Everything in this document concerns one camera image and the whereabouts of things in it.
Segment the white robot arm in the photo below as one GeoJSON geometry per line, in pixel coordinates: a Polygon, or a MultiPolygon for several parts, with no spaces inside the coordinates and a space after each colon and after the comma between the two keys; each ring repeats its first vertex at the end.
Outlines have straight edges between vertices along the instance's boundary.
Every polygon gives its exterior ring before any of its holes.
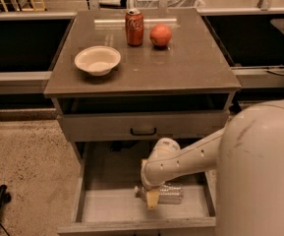
{"type": "Polygon", "coordinates": [[[284,99],[252,105],[225,128],[180,148],[161,139],[142,162],[142,183],[215,169],[216,236],[284,236],[284,99]]]}

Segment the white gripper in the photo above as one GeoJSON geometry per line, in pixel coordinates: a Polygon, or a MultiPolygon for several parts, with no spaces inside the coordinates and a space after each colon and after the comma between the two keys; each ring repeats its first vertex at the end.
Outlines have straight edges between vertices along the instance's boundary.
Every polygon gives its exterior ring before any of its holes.
{"type": "Polygon", "coordinates": [[[146,206],[153,210],[159,202],[159,190],[166,181],[177,177],[178,155],[181,148],[172,139],[160,139],[147,159],[142,159],[142,184],[148,189],[145,194],[146,206]]]}

